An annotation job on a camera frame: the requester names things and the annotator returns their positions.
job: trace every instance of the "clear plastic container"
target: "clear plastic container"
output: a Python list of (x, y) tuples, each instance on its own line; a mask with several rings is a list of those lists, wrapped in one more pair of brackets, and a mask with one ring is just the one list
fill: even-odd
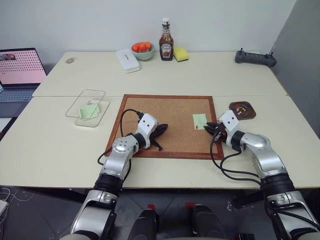
[(105, 91), (83, 90), (70, 106), (65, 115), (74, 118), (74, 124), (84, 127), (96, 127), (104, 116), (110, 102)]

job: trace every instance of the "green bowl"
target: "green bowl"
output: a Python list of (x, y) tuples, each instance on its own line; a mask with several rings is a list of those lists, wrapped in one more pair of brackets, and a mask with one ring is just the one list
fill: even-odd
[(155, 54), (155, 46), (152, 43), (151, 43), (151, 45), (152, 45), (151, 46), (151, 50), (148, 51), (148, 52), (135, 52), (135, 51), (132, 50), (132, 48), (131, 48), (131, 52), (136, 57), (136, 59), (139, 59), (139, 60), (142, 60), (142, 61), (149, 60)]

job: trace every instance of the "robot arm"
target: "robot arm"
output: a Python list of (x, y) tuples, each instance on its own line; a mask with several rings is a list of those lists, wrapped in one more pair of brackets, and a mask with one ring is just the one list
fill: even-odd
[(262, 135), (240, 131), (239, 121), (229, 110), (220, 118), (214, 135), (235, 150), (252, 152), (252, 163), (261, 180), (261, 190), (276, 236), (281, 240), (299, 239), (317, 232), (319, 224), (308, 208), (301, 193), (289, 177), (285, 165), (272, 149), (270, 140)]
[[(143, 114), (135, 134), (116, 139), (112, 152), (105, 161), (94, 187), (89, 191), (78, 211), (69, 235), (63, 240), (102, 240), (113, 234), (116, 213), (114, 212), (122, 184), (130, 171), (131, 157), (141, 148), (150, 147), (158, 121), (150, 114)], [(168, 125), (160, 126), (160, 133)]]

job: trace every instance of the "ketchup bottle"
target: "ketchup bottle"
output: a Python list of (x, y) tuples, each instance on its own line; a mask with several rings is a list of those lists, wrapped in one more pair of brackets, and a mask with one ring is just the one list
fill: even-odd
[(170, 34), (169, 18), (162, 19), (162, 35), (159, 40), (160, 56), (163, 61), (171, 61), (174, 57), (174, 39)]

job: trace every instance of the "laptop screen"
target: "laptop screen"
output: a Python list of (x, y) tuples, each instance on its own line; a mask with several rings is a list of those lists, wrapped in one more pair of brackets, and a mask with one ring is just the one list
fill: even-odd
[(45, 77), (36, 49), (0, 50), (0, 84), (3, 87), (38, 86)]

